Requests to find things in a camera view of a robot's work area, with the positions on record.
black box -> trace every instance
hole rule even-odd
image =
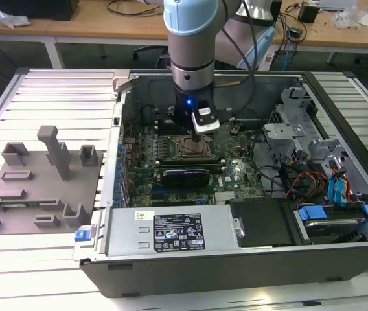
[[[301,7],[301,11],[299,11],[298,19],[303,23],[312,24],[315,21],[315,18],[318,15],[320,9],[320,6],[303,4]]]
[[[0,11],[28,18],[47,18],[69,21],[79,0],[0,0]]]

wooden desk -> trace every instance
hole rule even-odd
[[[70,21],[51,21],[47,27],[50,36],[76,36],[100,38],[167,39],[167,29],[161,15],[126,17],[110,12],[107,0],[81,0]],[[138,2],[120,2],[121,12],[140,12],[155,6]]]
[[[292,3],[298,2],[297,0],[284,0],[282,3],[282,12],[286,7]],[[360,10],[368,13],[368,0],[359,0],[358,4]],[[292,10],[289,14],[298,17],[299,9]],[[332,24],[333,12],[320,12],[313,24],[306,23],[308,34],[304,42],[301,42],[301,46],[325,46],[325,47],[357,47],[368,48],[368,27],[360,25],[357,29],[335,29]],[[288,25],[303,29],[301,24],[294,19],[287,17]],[[277,23],[277,33],[273,39],[274,43],[280,43],[282,41],[282,25]]]
[[[283,0],[282,11],[297,0]],[[80,0],[79,7],[70,21],[31,19],[32,25],[10,29],[0,24],[0,41],[36,41],[45,44],[52,66],[63,68],[57,43],[94,43],[127,45],[166,45],[167,30],[162,15],[151,17],[126,17],[109,12],[109,0]],[[368,0],[359,0],[361,10],[368,12]],[[120,4],[122,12],[145,10],[149,6],[126,1]],[[297,17],[299,10],[291,15]],[[368,54],[368,27],[336,30],[331,19],[334,13],[321,12],[315,23],[306,24],[308,35],[297,49],[299,51],[350,52]],[[290,26],[301,28],[288,17]],[[277,23],[276,35],[268,54],[276,51],[282,41],[281,24]]]

motherboard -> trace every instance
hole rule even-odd
[[[264,195],[250,157],[254,131],[228,124],[191,136],[126,123],[123,133],[130,207],[216,205]]]

black plastic cover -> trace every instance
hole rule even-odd
[[[288,200],[275,198],[232,200],[230,207],[233,218],[240,220],[245,233],[244,238],[238,238],[240,247],[304,244]]]

electronic device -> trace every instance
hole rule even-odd
[[[79,0],[0,0],[0,11],[14,16],[69,21]]]
[[[100,209],[76,232],[73,253],[101,293],[327,282],[367,270],[368,147],[333,102],[347,96],[331,84],[356,84],[331,75],[257,73],[249,109],[193,135],[166,113],[171,74],[115,71],[122,91]],[[215,90],[216,104],[235,107],[249,86]]]
[[[321,7],[319,5],[303,4],[298,14],[298,19],[303,23],[313,23]]]
[[[344,11],[345,8],[357,5],[357,0],[319,0],[324,11]]]

